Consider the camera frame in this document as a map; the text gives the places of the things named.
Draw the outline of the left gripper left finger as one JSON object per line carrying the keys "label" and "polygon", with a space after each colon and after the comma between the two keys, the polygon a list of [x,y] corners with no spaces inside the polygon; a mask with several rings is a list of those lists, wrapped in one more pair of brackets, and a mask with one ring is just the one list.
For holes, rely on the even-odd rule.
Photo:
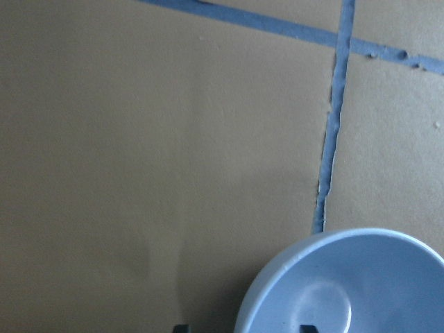
{"label": "left gripper left finger", "polygon": [[177,324],[173,327],[173,333],[191,333],[191,326],[188,324]]}

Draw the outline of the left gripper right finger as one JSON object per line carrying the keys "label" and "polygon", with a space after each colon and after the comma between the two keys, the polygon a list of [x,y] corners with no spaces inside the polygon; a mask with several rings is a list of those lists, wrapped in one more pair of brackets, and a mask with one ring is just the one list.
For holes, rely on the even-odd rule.
{"label": "left gripper right finger", "polygon": [[317,333],[317,327],[315,325],[300,325],[299,333]]}

